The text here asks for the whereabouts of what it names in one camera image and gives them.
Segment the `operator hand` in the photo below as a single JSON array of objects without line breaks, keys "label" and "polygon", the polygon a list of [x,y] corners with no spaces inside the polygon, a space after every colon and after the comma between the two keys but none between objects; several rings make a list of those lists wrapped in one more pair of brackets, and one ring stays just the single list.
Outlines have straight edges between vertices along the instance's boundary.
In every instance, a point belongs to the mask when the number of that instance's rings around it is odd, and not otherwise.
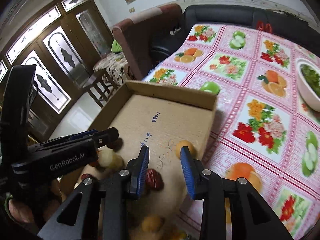
[{"label": "operator hand", "polygon": [[[54,196],[44,207],[41,208],[40,214],[42,220],[46,223],[62,203],[61,197]],[[17,225],[27,229],[30,232],[37,232],[42,228],[38,226],[34,219],[34,212],[31,208],[23,203],[15,201],[12,196],[5,200],[5,211],[9,218]]]}]

